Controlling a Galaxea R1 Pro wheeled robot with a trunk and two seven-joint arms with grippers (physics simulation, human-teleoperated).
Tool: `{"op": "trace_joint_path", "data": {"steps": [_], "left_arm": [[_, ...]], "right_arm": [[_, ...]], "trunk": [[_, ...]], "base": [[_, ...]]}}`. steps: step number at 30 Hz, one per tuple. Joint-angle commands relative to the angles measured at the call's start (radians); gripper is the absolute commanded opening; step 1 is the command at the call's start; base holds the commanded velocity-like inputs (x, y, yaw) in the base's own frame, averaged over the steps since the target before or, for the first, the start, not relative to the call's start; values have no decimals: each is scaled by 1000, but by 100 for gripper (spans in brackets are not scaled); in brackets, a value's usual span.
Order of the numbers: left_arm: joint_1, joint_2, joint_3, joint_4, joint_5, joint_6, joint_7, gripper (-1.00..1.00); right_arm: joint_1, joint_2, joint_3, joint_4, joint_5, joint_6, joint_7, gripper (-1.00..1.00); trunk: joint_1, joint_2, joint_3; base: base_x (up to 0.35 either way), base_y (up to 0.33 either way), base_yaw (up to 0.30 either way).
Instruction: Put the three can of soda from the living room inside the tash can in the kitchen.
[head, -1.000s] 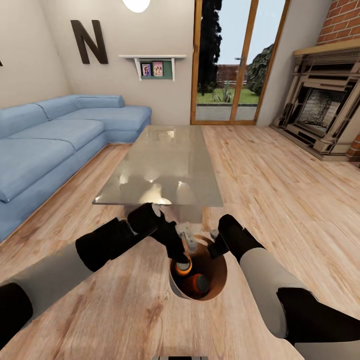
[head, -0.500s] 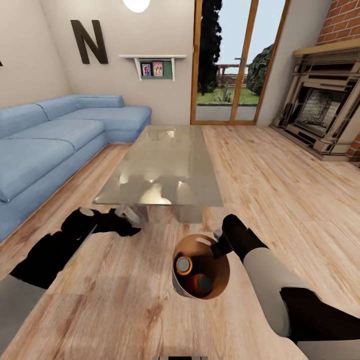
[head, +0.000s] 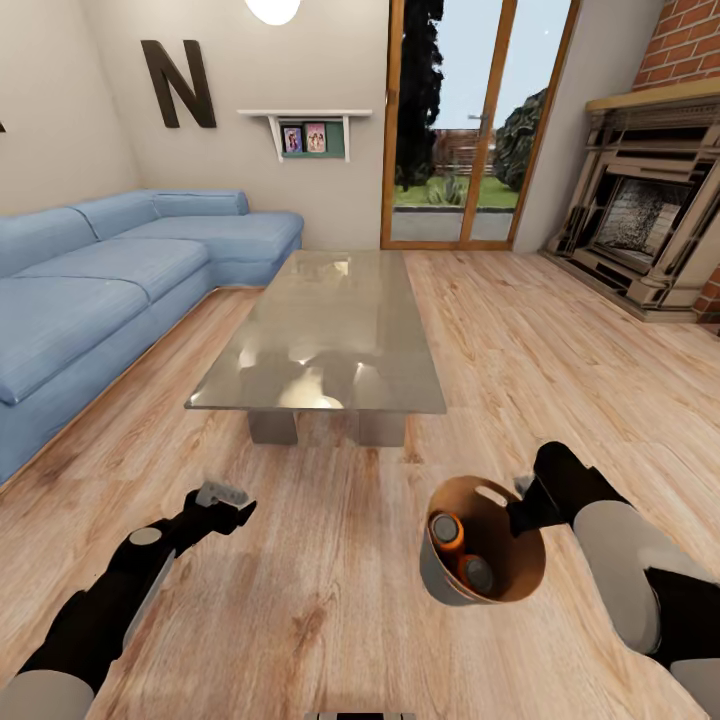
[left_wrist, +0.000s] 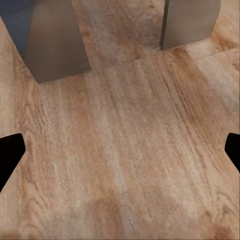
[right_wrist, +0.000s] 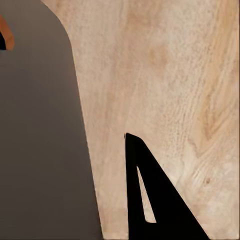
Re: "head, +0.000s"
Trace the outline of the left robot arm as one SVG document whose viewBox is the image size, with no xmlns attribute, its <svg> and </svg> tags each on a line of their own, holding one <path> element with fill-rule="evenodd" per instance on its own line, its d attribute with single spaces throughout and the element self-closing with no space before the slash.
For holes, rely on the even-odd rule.
<svg viewBox="0 0 720 720">
<path fill-rule="evenodd" d="M 61 607 L 45 642 L 0 689 L 0 720 L 85 720 L 111 661 L 119 659 L 165 582 L 173 561 L 210 531 L 243 527 L 257 501 L 214 479 L 186 494 L 183 510 L 133 531 L 107 572 Z"/>
</svg>

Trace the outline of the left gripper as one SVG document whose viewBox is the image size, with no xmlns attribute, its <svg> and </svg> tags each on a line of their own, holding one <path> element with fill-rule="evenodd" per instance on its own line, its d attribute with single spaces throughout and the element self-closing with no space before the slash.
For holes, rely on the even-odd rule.
<svg viewBox="0 0 720 720">
<path fill-rule="evenodd" d="M 186 494 L 181 515 L 192 518 L 196 524 L 197 538 L 199 542 L 210 531 L 216 531 L 224 536 L 232 533 L 235 527 L 243 527 L 251 513 L 256 509 L 257 501 L 247 505 L 240 511 L 233 504 L 220 500 L 217 504 L 202 506 L 194 502 L 199 489 L 189 491 Z"/>
</svg>

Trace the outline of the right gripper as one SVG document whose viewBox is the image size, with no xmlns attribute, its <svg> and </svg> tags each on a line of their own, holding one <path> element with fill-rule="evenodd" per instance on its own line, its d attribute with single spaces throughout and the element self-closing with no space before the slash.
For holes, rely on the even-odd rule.
<svg viewBox="0 0 720 720">
<path fill-rule="evenodd" d="M 525 499 L 518 503 L 507 503 L 505 507 L 511 518 L 510 532 L 516 539 L 521 532 L 532 529 L 543 529 L 555 525 L 563 525 L 567 520 L 558 509 L 550 509 L 541 505 L 531 491 L 527 492 Z"/>
</svg>

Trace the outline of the trash can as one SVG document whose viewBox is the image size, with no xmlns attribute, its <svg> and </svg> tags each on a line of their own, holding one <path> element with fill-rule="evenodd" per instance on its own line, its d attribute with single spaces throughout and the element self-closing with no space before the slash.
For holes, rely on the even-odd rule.
<svg viewBox="0 0 720 720">
<path fill-rule="evenodd" d="M 472 607 L 520 603 L 539 590 L 547 571 L 547 550 L 541 529 L 523 531 L 515 539 L 511 518 L 505 507 L 476 488 L 483 485 L 503 495 L 507 503 L 520 500 L 499 483 L 478 475 L 450 478 L 430 498 L 421 545 L 419 571 L 427 591 L 442 605 Z M 476 596 L 452 580 L 432 542 L 428 522 L 440 512 L 456 515 L 463 524 L 466 547 L 488 562 L 492 588 L 486 596 Z"/>
</svg>

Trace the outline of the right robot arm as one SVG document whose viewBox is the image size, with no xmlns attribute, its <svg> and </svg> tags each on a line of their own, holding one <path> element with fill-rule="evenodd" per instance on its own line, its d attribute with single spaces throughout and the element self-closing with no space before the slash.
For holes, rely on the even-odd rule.
<svg viewBox="0 0 720 720">
<path fill-rule="evenodd" d="M 655 659 L 720 720 L 720 577 L 659 531 L 596 467 L 565 445 L 515 477 L 510 532 L 568 523 L 619 639 Z"/>
</svg>

